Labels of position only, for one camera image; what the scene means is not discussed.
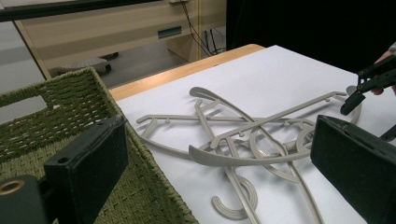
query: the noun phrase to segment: tangled hangers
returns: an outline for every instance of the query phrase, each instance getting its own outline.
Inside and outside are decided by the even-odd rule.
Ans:
[[[137,120],[137,123],[141,123],[145,120],[151,120],[146,130],[141,134],[143,140],[156,148],[162,149],[167,153],[171,153],[174,156],[178,156],[184,159],[191,159],[197,161],[201,164],[211,165],[211,166],[223,166],[226,172],[226,175],[229,177],[230,181],[233,184],[235,192],[238,195],[241,204],[244,206],[241,210],[231,210],[226,208],[219,200],[219,198],[214,197],[212,199],[212,203],[214,204],[216,210],[222,214],[223,216],[231,219],[244,219],[249,217],[252,223],[260,223],[257,215],[254,210],[257,206],[257,194],[255,189],[252,187],[250,182],[243,178],[242,176],[236,175],[234,172],[233,166],[249,166],[249,165],[262,165],[264,168],[269,170],[275,175],[278,175],[284,179],[287,179],[291,182],[299,184],[300,189],[302,190],[308,205],[311,209],[311,212],[314,216],[314,219],[317,223],[322,223],[323,220],[320,216],[318,208],[315,204],[315,201],[312,195],[309,192],[307,185],[304,180],[298,173],[297,169],[294,167],[292,161],[298,160],[304,157],[309,156],[310,144],[312,141],[312,134],[315,130],[315,122],[307,119],[285,119],[284,117],[294,113],[298,110],[306,108],[310,105],[316,104],[321,101],[329,102],[331,98],[335,98],[340,101],[345,101],[345,99],[341,96],[345,96],[346,94],[343,92],[330,92],[328,94],[322,95],[318,98],[315,98],[311,101],[308,101],[304,104],[297,105],[288,110],[277,113],[269,118],[252,118],[244,111],[240,110],[236,106],[232,105],[225,99],[217,96],[215,93],[205,90],[203,88],[192,88],[190,91],[191,96],[196,96],[200,98],[204,98],[210,100],[211,103],[201,106],[202,99],[199,99],[195,104],[195,111],[197,116],[182,116],[182,115],[147,115],[141,119]],[[240,117],[217,117],[217,116],[205,116],[205,112],[214,108],[217,105],[225,105],[231,110],[237,112]],[[361,111],[361,107],[357,107],[354,116],[351,122],[356,122]],[[156,123],[159,119],[164,119],[165,122],[170,122],[171,119],[178,120],[200,120],[201,124],[205,128],[205,132],[209,137],[209,142],[200,146],[193,147],[190,146],[189,153],[183,150],[179,150],[176,148],[168,147],[162,145],[160,143],[156,143],[149,139],[149,134],[154,130]],[[240,128],[233,129],[228,131],[227,133],[222,133],[220,135],[215,136],[211,131],[209,126],[209,121],[223,121],[223,122],[247,122],[247,125],[242,126]],[[269,134],[262,126],[264,124],[270,122],[281,122],[285,125],[296,124],[300,127],[301,131],[297,136],[297,139],[292,142],[281,144],[278,142],[271,134]],[[240,139],[233,138],[234,135],[243,135],[245,132],[250,132],[249,140],[242,141]],[[273,146],[277,149],[278,153],[267,155],[262,150],[258,149],[256,144],[256,137],[261,133],[265,138],[267,138]],[[220,145],[223,145],[222,142],[225,142],[225,145],[231,151],[231,157],[225,156],[221,149],[219,149]],[[236,146],[242,146],[249,148],[253,153],[255,159],[251,158],[240,158]],[[281,163],[286,162],[290,168],[291,175],[283,173],[273,167],[271,164],[273,163]],[[242,192],[241,186],[246,190],[246,195]]]

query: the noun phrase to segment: white table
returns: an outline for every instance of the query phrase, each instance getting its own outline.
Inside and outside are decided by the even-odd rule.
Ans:
[[[118,101],[127,119],[137,132],[145,124],[136,120],[147,114],[194,115],[197,98],[189,95],[192,87],[203,87],[227,99],[251,117],[269,117],[330,91],[346,91],[356,85],[357,77],[347,71],[321,63],[295,52],[272,46],[242,58],[220,64],[191,76],[166,83]],[[396,122],[396,100],[393,92],[365,94],[358,126],[380,135]],[[321,102],[289,115],[316,121],[318,114],[350,120],[339,113],[341,102]],[[204,129],[195,122],[161,123],[151,138],[162,144],[188,151],[189,145],[199,147],[208,139]],[[292,140],[295,135],[264,126],[279,141]],[[216,133],[226,128],[217,127]],[[183,160],[148,147],[161,169],[201,223],[249,223],[248,219],[233,221],[219,215],[211,204],[219,196],[226,206],[241,208],[223,168],[208,167]],[[325,223],[365,223],[338,191],[317,170],[309,158],[295,162],[314,195]],[[247,178],[258,191],[256,209],[262,223],[314,223],[302,193],[296,184],[281,179],[262,167],[240,167],[236,172]]]

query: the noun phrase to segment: wooden cabinet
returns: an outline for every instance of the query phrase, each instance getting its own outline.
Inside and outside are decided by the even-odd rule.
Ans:
[[[225,25],[225,0],[185,3],[191,25],[198,32]],[[16,21],[16,24],[46,78],[54,76],[52,69],[57,66],[157,41],[168,41],[169,49],[189,62],[200,58],[183,6],[165,0]],[[160,37],[159,31],[167,29],[171,35]]]

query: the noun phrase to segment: wicker basket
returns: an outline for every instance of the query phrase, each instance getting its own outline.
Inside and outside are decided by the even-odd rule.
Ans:
[[[91,124],[122,115],[93,68],[0,95],[0,107],[41,96],[47,108],[0,125],[0,180],[44,175],[43,162]],[[129,165],[95,223],[197,223],[127,122]]]

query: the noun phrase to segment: wooden table edge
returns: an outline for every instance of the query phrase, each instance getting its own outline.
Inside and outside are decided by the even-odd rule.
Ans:
[[[259,51],[261,49],[264,49],[264,47],[260,45],[245,45],[238,49],[232,49],[221,54],[199,60],[197,62],[188,63],[180,67],[161,72],[154,76],[124,84],[122,86],[110,89],[109,91],[115,101],[122,100],[138,94],[139,92],[150,90],[165,83],[203,71],[221,63],[227,63],[231,60],[249,55],[250,53]]]

